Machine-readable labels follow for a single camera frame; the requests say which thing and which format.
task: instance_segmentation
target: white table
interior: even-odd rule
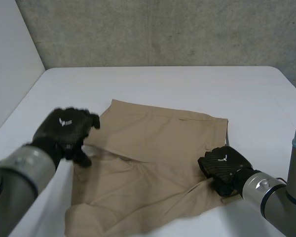
[[[46,71],[0,129],[0,159],[31,138],[55,107],[101,114],[111,99],[229,119],[230,144],[254,166],[287,178],[296,129],[296,89],[272,67],[58,68]],[[11,236],[64,236],[72,165],[54,179]],[[244,201],[176,220],[147,237],[278,237]]]

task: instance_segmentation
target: gloved robot hand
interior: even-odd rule
[[[229,146],[206,152],[198,164],[207,178],[213,178],[213,188],[222,197],[230,196],[233,190],[242,195],[247,179],[260,172],[253,170],[247,159]]]
[[[55,109],[40,125],[29,145],[46,151],[56,166],[65,157],[87,167],[91,165],[91,160],[81,146],[91,127],[100,128],[98,115],[74,108]]]

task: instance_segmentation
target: beige trousers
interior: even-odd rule
[[[124,237],[223,205],[199,169],[224,146],[226,119],[113,100],[85,144],[101,152],[74,166],[67,237]]]

